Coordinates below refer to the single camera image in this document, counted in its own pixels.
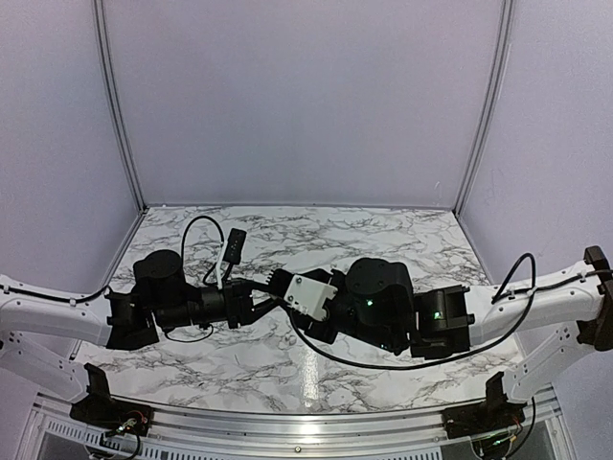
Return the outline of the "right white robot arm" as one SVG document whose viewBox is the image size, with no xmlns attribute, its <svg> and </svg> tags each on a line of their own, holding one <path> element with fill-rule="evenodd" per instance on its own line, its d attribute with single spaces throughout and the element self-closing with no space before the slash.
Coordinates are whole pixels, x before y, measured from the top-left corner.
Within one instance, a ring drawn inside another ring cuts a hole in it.
<svg viewBox="0 0 613 460">
<path fill-rule="evenodd" d="M 474 420 L 494 429 L 507 419 L 512 404 L 525 404 L 544 384 L 595 352 L 612 349 L 612 267 L 602 249 L 590 246 L 584 260 L 558 273 L 516 283 L 497 293 L 472 287 L 468 304 L 478 308 L 469 338 L 477 349 L 392 371 L 416 371 L 476 356 L 512 334 L 554 325 L 556 331 L 520 363 L 491 377 L 487 398 L 479 402 Z"/>
</svg>

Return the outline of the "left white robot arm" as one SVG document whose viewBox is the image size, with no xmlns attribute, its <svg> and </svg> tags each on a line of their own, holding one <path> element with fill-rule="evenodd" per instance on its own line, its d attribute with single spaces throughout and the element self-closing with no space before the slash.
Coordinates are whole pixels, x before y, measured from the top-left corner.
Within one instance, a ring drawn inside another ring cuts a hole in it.
<svg viewBox="0 0 613 460">
<path fill-rule="evenodd" d="M 136 351 L 158 343 L 160 333 L 183 327 L 251 325 L 279 306 L 255 303 L 266 285 L 250 280 L 195 287 L 172 250 L 157 250 L 133 266 L 129 293 L 109 287 L 90 295 L 34 292 L 1 279 L 1 365 L 74 405 L 100 426 L 113 426 L 122 412 L 112 399 L 105 372 L 92 364 L 69 364 L 50 350 L 28 343 L 22 333 L 73 338 L 109 350 Z"/>
</svg>

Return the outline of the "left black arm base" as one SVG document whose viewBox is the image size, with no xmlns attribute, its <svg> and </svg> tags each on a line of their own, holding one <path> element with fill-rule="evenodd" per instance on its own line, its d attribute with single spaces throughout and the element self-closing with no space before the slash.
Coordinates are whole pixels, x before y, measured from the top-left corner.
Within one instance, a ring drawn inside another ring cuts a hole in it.
<svg viewBox="0 0 613 460">
<path fill-rule="evenodd" d="M 153 417 L 153 408 L 136 402 L 117 400 L 111 396 L 105 372 L 90 363 L 84 364 L 87 376 L 85 396 L 71 404 L 70 417 L 92 426 L 118 432 L 133 420 L 132 432 L 146 436 Z"/>
</svg>

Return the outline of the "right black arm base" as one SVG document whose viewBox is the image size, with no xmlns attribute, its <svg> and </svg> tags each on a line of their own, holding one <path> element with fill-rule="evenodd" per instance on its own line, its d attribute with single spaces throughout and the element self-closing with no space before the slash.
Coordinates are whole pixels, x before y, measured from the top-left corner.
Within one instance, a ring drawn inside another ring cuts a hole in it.
<svg viewBox="0 0 613 460">
<path fill-rule="evenodd" d="M 527 404 L 509 402 L 503 390 L 503 376 L 498 372 L 487 380 L 486 398 L 482 402 L 443 410 L 443 427 L 449 439 L 479 435 L 525 421 Z"/>
</svg>

